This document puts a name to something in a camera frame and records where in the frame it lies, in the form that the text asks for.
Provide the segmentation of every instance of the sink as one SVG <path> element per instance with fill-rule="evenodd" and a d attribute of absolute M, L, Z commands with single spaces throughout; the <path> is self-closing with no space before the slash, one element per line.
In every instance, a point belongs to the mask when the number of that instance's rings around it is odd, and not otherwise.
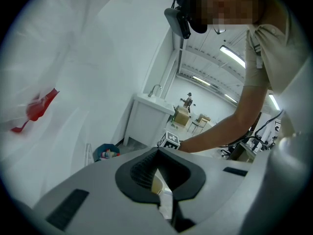
<path fill-rule="evenodd" d="M 135 95 L 134 99 L 167 114 L 174 115 L 175 113 L 173 105 L 166 102 L 164 99 L 160 97 L 154 95 L 148 97 L 148 94 L 137 94 Z"/>

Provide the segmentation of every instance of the headset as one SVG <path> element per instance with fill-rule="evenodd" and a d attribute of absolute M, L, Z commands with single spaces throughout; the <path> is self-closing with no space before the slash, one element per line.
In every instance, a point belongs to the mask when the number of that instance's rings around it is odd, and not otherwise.
<path fill-rule="evenodd" d="M 174 0 L 172 7 L 164 11 L 172 31 L 183 39 L 188 39 L 191 35 L 188 23 L 197 33 L 207 31 L 207 25 L 201 24 L 196 17 L 201 9 L 201 6 L 197 6 L 197 4 L 201 4 L 200 0 Z"/>

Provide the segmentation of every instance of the ceiling light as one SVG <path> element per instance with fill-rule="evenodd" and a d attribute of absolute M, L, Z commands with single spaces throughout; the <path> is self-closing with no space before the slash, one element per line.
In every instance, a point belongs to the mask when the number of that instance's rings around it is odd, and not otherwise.
<path fill-rule="evenodd" d="M 193 76 L 192 78 L 198 80 L 199 82 L 201 82 L 201 83 L 203 83 L 203 84 L 210 85 L 209 83 L 203 81 L 202 79 L 200 79 L 200 78 L 198 78 L 198 77 L 196 77 L 196 76 Z"/>
<path fill-rule="evenodd" d="M 235 52 L 233 52 L 231 49 L 227 48 L 225 45 L 221 46 L 220 51 L 224 52 L 226 55 L 230 56 L 232 59 L 234 59 L 244 68 L 246 68 L 246 63 L 244 62 L 244 60 L 240 56 L 238 56 Z"/>
<path fill-rule="evenodd" d="M 276 110 L 280 111 L 279 106 L 274 98 L 273 94 L 269 94 L 270 99 L 273 101 L 273 104 L 275 105 Z"/>
<path fill-rule="evenodd" d="M 237 101 L 232 99 L 229 95 L 227 95 L 227 94 L 224 94 L 224 95 L 227 96 L 229 99 L 233 100 L 235 103 L 237 103 Z"/>

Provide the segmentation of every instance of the faucet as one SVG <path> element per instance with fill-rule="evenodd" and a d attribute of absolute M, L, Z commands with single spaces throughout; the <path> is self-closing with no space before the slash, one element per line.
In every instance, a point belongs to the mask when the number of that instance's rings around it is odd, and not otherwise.
<path fill-rule="evenodd" d="M 160 86 L 160 85 L 159 85 L 159 84 L 154 85 L 153 88 L 152 88 L 152 90 L 150 91 L 148 97 L 151 97 L 151 96 L 152 96 L 153 90 L 155 89 L 156 86 Z"/>

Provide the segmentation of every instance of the white plastic sheet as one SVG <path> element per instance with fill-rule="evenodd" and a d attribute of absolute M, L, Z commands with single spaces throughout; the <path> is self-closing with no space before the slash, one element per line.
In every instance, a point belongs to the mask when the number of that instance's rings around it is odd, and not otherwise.
<path fill-rule="evenodd" d="M 25 6 L 1 48 L 0 131 L 28 120 L 27 106 L 55 87 L 66 56 L 108 1 L 31 0 Z"/>
<path fill-rule="evenodd" d="M 30 207 L 84 166 L 88 112 L 56 97 L 20 134 L 10 130 L 27 121 L 30 103 L 55 88 L 66 57 L 108 1 L 31 0 L 1 47 L 1 176 L 11 196 Z"/>

